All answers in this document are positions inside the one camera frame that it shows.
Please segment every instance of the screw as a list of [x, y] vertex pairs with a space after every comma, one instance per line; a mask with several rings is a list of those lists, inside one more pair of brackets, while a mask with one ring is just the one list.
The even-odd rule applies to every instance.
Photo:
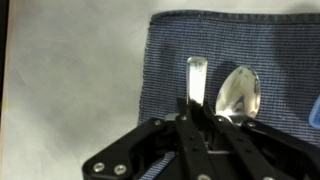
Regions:
[[263, 180], [275, 180], [274, 178], [272, 178], [272, 177], [268, 177], [268, 176], [266, 176], [266, 177], [264, 177], [263, 178]]
[[104, 170], [104, 164], [102, 162], [98, 162], [93, 166], [94, 172], [101, 172]]
[[154, 124], [155, 124], [156, 126], [159, 126], [159, 125], [161, 124], [161, 121], [160, 121], [160, 120], [156, 120], [156, 121], [154, 122]]
[[253, 123], [253, 122], [248, 122], [247, 125], [248, 125], [249, 127], [256, 127], [256, 124]]
[[200, 174], [197, 180], [211, 180], [211, 178], [206, 174]]
[[185, 116], [185, 115], [182, 116], [182, 117], [181, 117], [181, 120], [184, 120], [184, 121], [187, 120], [187, 116]]
[[127, 167], [125, 165], [117, 165], [115, 168], [114, 168], [114, 173], [116, 173], [116, 175], [122, 175], [124, 173], [126, 173], [127, 171]]

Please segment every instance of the white table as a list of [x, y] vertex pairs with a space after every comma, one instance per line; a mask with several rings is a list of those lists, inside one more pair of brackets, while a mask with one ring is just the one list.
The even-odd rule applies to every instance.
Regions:
[[2, 179], [81, 180], [89, 157], [134, 128], [150, 17], [175, 9], [320, 12], [320, 1], [12, 0]]

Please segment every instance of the dish towel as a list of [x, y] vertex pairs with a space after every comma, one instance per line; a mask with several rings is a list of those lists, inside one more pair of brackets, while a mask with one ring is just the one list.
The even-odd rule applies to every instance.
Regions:
[[[226, 14], [174, 11], [150, 22], [139, 124], [175, 112], [186, 97], [186, 62], [208, 60], [205, 98], [214, 109], [224, 80], [238, 66], [256, 70], [262, 99], [256, 120], [320, 147], [309, 114], [320, 94], [320, 15]], [[168, 153], [142, 179], [153, 179]]]

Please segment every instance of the white surface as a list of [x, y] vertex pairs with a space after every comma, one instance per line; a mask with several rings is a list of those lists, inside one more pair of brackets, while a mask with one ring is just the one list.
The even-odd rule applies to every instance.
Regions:
[[3, 180], [80, 180], [138, 119], [147, 29], [174, 9], [319, 12], [311, 0], [11, 0]]

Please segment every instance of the spoon handle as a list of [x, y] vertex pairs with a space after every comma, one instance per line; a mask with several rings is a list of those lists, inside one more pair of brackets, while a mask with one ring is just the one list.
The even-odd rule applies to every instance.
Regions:
[[207, 78], [208, 61], [203, 57], [190, 57], [187, 62], [187, 104], [202, 106]]

